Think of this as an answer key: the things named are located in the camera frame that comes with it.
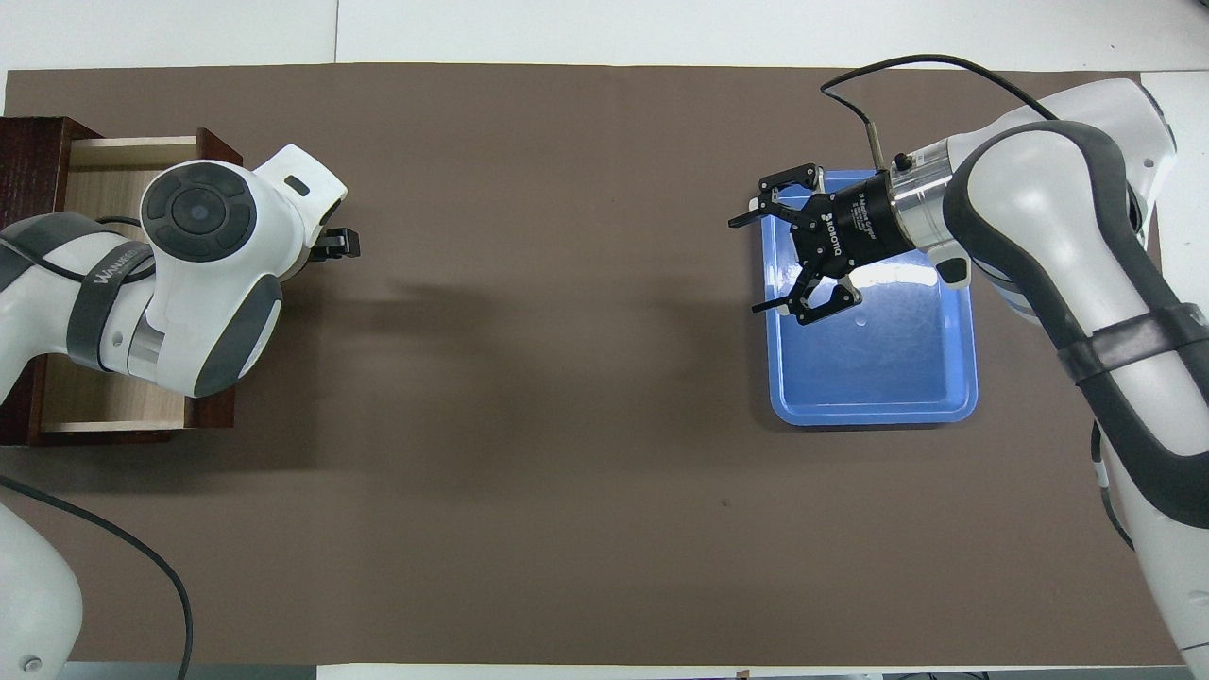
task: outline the cable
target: cable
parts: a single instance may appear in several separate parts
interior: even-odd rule
[[[133,225],[133,226],[143,226],[134,218],[123,218],[123,217],[116,217],[116,215],[109,215],[109,217],[97,218],[96,221],[99,223],[99,224],[115,224],[116,223],[116,224],[128,224],[128,225]],[[69,269],[63,269],[59,265],[57,265],[57,264],[47,260],[46,258],[41,258],[39,255],[35,255],[34,253],[30,253],[29,250],[22,248],[17,243],[13,243],[12,241],[8,241],[7,238],[4,238],[2,236],[0,236],[0,246],[4,246],[8,250],[12,250],[18,257],[21,257],[23,260],[28,261],[29,264],[31,264],[34,266],[41,267],[41,269],[44,269],[44,270],[46,270],[46,271],[48,271],[48,272],[51,272],[53,275],[62,276],[63,278],[66,278],[69,281],[75,281],[76,283],[83,283],[85,275],[82,275],[80,272],[76,272],[76,271],[71,271]],[[137,271],[137,272],[127,276],[126,280],[122,281],[122,286],[126,286],[127,283],[134,283],[137,281],[143,281],[144,278],[147,278],[149,276],[152,276],[152,275],[155,275],[155,264],[154,263],[150,266],[147,266],[146,269],[144,269],[141,271]]]
[[[82,273],[63,269],[63,267],[60,267],[59,265],[57,265],[57,264],[54,264],[52,261],[45,260],[45,259],[42,259],[42,258],[40,258],[40,257],[30,253],[29,250],[22,248],[21,246],[13,243],[12,241],[8,241],[7,238],[0,237],[0,244],[2,244],[5,248],[12,250],[17,255],[19,255],[22,259],[29,261],[30,264],[33,264],[35,266],[42,267],[42,269],[45,269],[46,271],[48,271],[51,273],[56,273],[58,276],[62,276],[63,278],[68,278],[68,280],[75,281],[76,283],[81,283],[83,281],[83,275]]]
[[[79,506],[74,506],[62,499],[57,499],[50,494],[46,494],[45,491],[39,491],[33,486],[27,486],[25,484],[22,484],[21,482],[17,482],[11,477],[5,477],[0,474],[0,486],[4,486],[5,489],[10,489],[24,496],[34,499],[35,501],[46,503],[53,508],[58,508],[65,513],[74,514],[81,519],[96,524],[97,526],[100,526],[105,531],[109,531],[114,536],[117,536],[122,541],[126,541],[127,543],[133,546],[137,551],[146,555],[147,559],[154,561],[155,565],[158,566],[161,571],[164,572],[168,580],[172,581],[173,587],[177,588],[177,595],[180,597],[180,609],[185,617],[185,651],[180,658],[180,670],[177,673],[177,680],[185,680],[185,674],[189,673],[189,659],[191,656],[193,656],[193,610],[189,605],[189,593],[185,592],[185,583],[180,580],[180,576],[177,575],[177,571],[172,569],[172,565],[169,565],[167,560],[160,557],[160,553],[152,551],[150,546],[147,546],[143,541],[139,541],[131,532],[126,531],[121,526],[114,524],[112,521],[109,521],[103,517],[93,514]]]
[[[129,225],[129,226],[137,226],[139,229],[143,229],[143,223],[141,221],[139,221],[139,220],[137,220],[134,218],[128,218],[128,217],[123,217],[123,215],[104,215],[104,217],[99,217],[99,218],[97,218],[97,223],[98,224],[126,224],[126,225]],[[127,276],[126,281],[123,281],[122,284],[125,286],[127,283],[134,283],[135,281],[143,281],[144,278],[146,278],[149,276],[152,276],[154,273],[155,273],[155,261],[152,260],[151,261],[151,266],[149,266],[149,267],[146,267],[146,269],[144,269],[141,271],[138,271],[138,272],[134,272],[134,273]]]
[[[857,108],[856,104],[849,102],[848,99],[840,97],[839,94],[835,94],[834,92],[831,92],[831,88],[835,87],[837,85],[848,82],[850,80],[861,77],[863,75],[880,71],[883,69],[889,69],[891,67],[902,67],[906,64],[919,64],[919,63],[937,63],[937,64],[949,64],[953,67],[960,67],[967,71],[977,74],[994,82],[995,85],[1002,87],[1003,90],[1010,92],[1013,97],[1016,97],[1020,102],[1024,102],[1024,104],[1028,105],[1030,109],[1040,114],[1041,117],[1051,121],[1058,120],[1058,116],[1053,115],[1053,113],[1051,113],[1049,109],[1045,108],[1040,102],[1029,96],[1028,92],[1020,90],[1003,76],[984,67],[980,67],[971,60],[962,59],[961,57],[953,57],[949,54],[907,54],[906,57],[895,57],[893,59],[885,59],[883,62],[869,64],[867,67],[861,67],[858,69],[854,69],[843,75],[833,77],[827,82],[825,82],[818,88],[818,91],[822,92],[825,96],[831,97],[832,99],[839,102],[849,110],[851,110],[854,114],[856,114],[857,117],[861,119],[861,122],[864,123],[864,132],[869,138],[869,150],[873,152],[873,166],[874,169],[877,169],[878,172],[885,169],[886,162],[885,159],[881,156],[881,144],[880,142],[878,142],[877,126],[873,125],[873,121],[869,120],[869,116],[864,115],[864,111]]]
[[[953,675],[967,675],[974,680],[990,680],[990,674],[985,670],[979,670],[978,673],[971,673],[968,670],[962,670],[960,673],[951,673]],[[895,680],[908,680],[910,678],[919,678],[926,675],[929,680],[938,680],[935,673],[909,673],[907,675],[899,675]],[[941,675],[950,675],[949,672],[941,673]]]
[[[127,218],[122,215],[105,215],[103,218],[97,218],[97,221],[100,224],[128,224],[131,226],[137,226],[139,229],[143,229],[141,221],[134,218]]]
[[[1112,495],[1109,492],[1109,476],[1104,469],[1104,461],[1100,457],[1100,423],[1092,421],[1092,465],[1095,466],[1095,477],[1100,484],[1100,502],[1104,503],[1104,512],[1109,514],[1109,521],[1112,523],[1112,528],[1117,530],[1117,535],[1121,540],[1129,546],[1129,549],[1134,549],[1133,538],[1129,537],[1129,532],[1121,524],[1121,519],[1117,518],[1117,512],[1112,508]]]

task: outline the brown paper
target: brown paper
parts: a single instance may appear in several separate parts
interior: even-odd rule
[[[869,165],[832,70],[316,65],[16,71],[7,115],[295,143],[364,257],[285,284],[233,431],[4,451],[180,570],[201,662],[1178,661],[1088,462],[1091,414],[974,283],[964,422],[769,407],[756,180]],[[1016,80],[1045,96],[1097,74]],[[846,87],[887,156],[1016,104],[954,71]],[[828,347],[817,351],[827,352]],[[71,518],[79,659],[172,661],[167,582]]]

